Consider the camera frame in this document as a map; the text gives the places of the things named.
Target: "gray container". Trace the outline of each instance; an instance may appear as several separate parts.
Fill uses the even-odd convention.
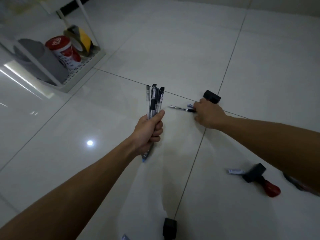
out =
[[[65,64],[45,47],[40,41],[20,39],[18,42],[26,48],[60,83],[67,80],[69,71]],[[16,61],[36,78],[53,84],[51,79],[33,64],[17,47],[13,47]]]

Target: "red lid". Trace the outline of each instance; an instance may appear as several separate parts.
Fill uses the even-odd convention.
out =
[[[67,46],[70,43],[70,39],[67,36],[61,35],[51,38],[45,43],[45,46],[51,51],[55,51]]]

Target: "perforated shelf base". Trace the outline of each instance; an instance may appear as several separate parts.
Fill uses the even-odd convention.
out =
[[[81,57],[81,65],[79,65],[77,68],[69,70],[69,76],[67,80],[64,81],[62,87],[54,86],[46,82],[43,83],[61,92],[69,92],[71,88],[73,88],[74,85],[76,85],[105,54],[106,53],[104,50],[100,49],[98,46],[95,46],[92,54],[89,57]]]

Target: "hand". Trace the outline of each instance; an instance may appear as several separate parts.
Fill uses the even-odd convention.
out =
[[[228,118],[218,104],[213,104],[204,98],[200,99],[199,103],[195,102],[193,107],[197,111],[195,121],[206,128],[218,129],[219,125]]]
[[[149,120],[147,120],[147,115],[139,119],[138,124],[134,128],[134,132],[131,134],[136,155],[145,153],[150,149],[153,142],[160,141],[160,135],[163,132],[163,123],[161,120],[164,115],[165,111],[161,110]]]

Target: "left hand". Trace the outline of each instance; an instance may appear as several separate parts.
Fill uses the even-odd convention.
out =
[[[145,153],[150,149],[152,143],[160,141],[160,135],[163,132],[161,120],[164,115],[165,111],[161,110],[149,120],[147,119],[147,115],[139,119],[130,136],[133,139],[136,155]]]

